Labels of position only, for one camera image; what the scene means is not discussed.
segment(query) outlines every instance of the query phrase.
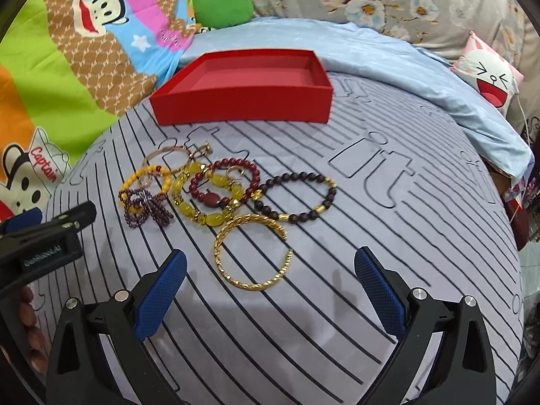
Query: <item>white star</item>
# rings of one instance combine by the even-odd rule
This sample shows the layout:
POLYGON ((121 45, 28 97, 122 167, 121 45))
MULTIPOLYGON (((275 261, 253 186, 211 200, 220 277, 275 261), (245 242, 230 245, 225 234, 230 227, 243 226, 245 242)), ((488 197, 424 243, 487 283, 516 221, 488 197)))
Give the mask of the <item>white star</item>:
POLYGON ((131 43, 131 45, 133 47, 137 47, 143 53, 147 48, 152 47, 150 44, 148 44, 148 41, 146 40, 146 35, 133 35, 133 43, 131 43))

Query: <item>white fabric with black lines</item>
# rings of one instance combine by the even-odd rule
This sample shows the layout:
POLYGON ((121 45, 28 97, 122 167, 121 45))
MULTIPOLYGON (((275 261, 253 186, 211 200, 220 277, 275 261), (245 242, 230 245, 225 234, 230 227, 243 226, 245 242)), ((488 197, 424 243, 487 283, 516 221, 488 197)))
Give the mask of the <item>white fabric with black lines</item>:
MULTIPOLYGON (((97 207, 95 223, 80 235, 84 257, 33 284, 48 350, 70 296, 104 301, 118 289, 133 288, 179 248, 188 257, 188 277, 146 345, 183 400, 354 405, 395 345, 354 275, 354 253, 367 245, 411 287, 424 287, 441 300, 476 297, 502 403, 517 367, 523 313, 517 251, 487 170, 440 108, 380 82, 335 73, 330 78, 336 90, 326 125, 160 128, 144 101, 106 131, 55 190, 45 212, 51 219, 87 199, 97 207), (160 145, 194 147, 207 140, 212 160, 249 158, 263 179, 305 170, 338 182, 335 205, 316 221, 286 224, 287 242, 257 224, 227 237, 225 268, 246 282, 275 274, 287 247, 294 249, 286 278, 263 293, 234 288, 218 275, 212 250, 219 229, 186 220, 169 202, 169 227, 149 221, 133 230, 118 205, 120 185, 144 155, 160 145)), ((172 167, 184 161, 174 152, 153 162, 172 167)), ((290 182, 272 188, 264 201, 279 212, 299 213, 318 205, 325 193, 325 185, 290 182)), ((251 213, 253 205, 240 211, 251 213)), ((422 382, 411 386, 408 399, 418 395, 422 382)))

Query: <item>dark brown bead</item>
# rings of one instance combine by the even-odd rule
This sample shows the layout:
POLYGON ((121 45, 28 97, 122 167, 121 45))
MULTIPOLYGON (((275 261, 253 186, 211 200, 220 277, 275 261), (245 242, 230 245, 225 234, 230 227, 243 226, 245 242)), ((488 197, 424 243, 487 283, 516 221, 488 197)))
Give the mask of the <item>dark brown bead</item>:
POLYGON ((229 205, 230 201, 231 200, 229 198, 227 198, 227 197, 221 198, 221 201, 219 201, 219 206, 221 208, 225 208, 226 206, 229 205))
POLYGON ((210 208, 218 208, 221 198, 217 193, 208 192, 205 193, 202 199, 202 203, 210 208))

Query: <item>orange fabric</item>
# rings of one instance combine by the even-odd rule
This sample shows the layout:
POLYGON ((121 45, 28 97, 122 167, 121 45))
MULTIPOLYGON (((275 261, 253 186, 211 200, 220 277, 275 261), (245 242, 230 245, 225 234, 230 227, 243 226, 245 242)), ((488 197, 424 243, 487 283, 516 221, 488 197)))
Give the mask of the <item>orange fabric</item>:
MULTIPOLYGON (((29 147, 34 130, 11 75, 0 65, 0 152, 12 143, 29 147)), ((5 181, 4 169, 0 168, 0 182, 5 181)))

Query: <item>green pillow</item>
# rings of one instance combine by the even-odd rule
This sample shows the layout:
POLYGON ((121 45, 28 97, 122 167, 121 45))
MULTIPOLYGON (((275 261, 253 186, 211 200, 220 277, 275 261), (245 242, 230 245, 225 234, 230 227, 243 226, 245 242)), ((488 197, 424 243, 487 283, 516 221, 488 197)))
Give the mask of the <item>green pillow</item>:
POLYGON ((221 29, 247 23, 254 8, 251 0, 193 0, 193 9, 197 23, 221 29))

